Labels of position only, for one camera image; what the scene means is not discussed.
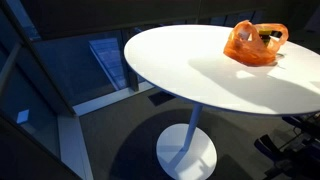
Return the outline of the orange plastic bag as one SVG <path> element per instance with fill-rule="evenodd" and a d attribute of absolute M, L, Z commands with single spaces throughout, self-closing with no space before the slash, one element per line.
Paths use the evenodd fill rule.
<path fill-rule="evenodd" d="M 268 46 L 259 37 L 262 29 L 272 31 Z M 223 53 L 248 66 L 269 65 L 275 62 L 277 52 L 288 37 L 288 29 L 283 24 L 252 24 L 249 20 L 244 20 L 231 31 Z"/>

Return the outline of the white round table base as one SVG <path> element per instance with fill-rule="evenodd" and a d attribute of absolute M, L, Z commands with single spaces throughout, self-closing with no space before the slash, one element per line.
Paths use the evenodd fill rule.
<path fill-rule="evenodd" d="M 175 180 L 206 180 L 217 164 L 216 148 L 209 136 L 196 128 L 191 144 L 185 150 L 188 127 L 185 123 L 175 124 L 160 134 L 156 144 L 158 161 Z"/>

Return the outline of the yellow-capped dark bottle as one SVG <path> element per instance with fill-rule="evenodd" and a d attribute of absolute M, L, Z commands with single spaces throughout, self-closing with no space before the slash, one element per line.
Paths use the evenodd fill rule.
<path fill-rule="evenodd" d="M 261 38 L 261 40 L 263 41 L 265 46 L 268 46 L 268 44 L 270 42 L 271 33 L 272 33 L 271 30 L 266 30 L 266 29 L 262 29 L 262 30 L 259 31 L 259 37 Z"/>

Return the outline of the white table pedestal pole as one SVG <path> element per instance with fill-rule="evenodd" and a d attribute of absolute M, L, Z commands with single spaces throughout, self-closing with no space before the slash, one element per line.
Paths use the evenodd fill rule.
<path fill-rule="evenodd" d="M 186 139 L 185 139 L 185 142 L 184 142 L 184 145 L 183 145 L 183 149 L 185 151 L 188 151 L 189 147 L 191 145 L 192 138 L 193 138 L 195 129 L 197 127 L 198 120 L 199 120 L 202 108 L 203 108 L 203 106 L 200 105 L 200 104 L 195 104 L 194 107 L 193 107 L 191 118 L 190 118 L 190 121 L 189 121 L 189 127 L 188 127 L 187 133 L 186 133 Z"/>

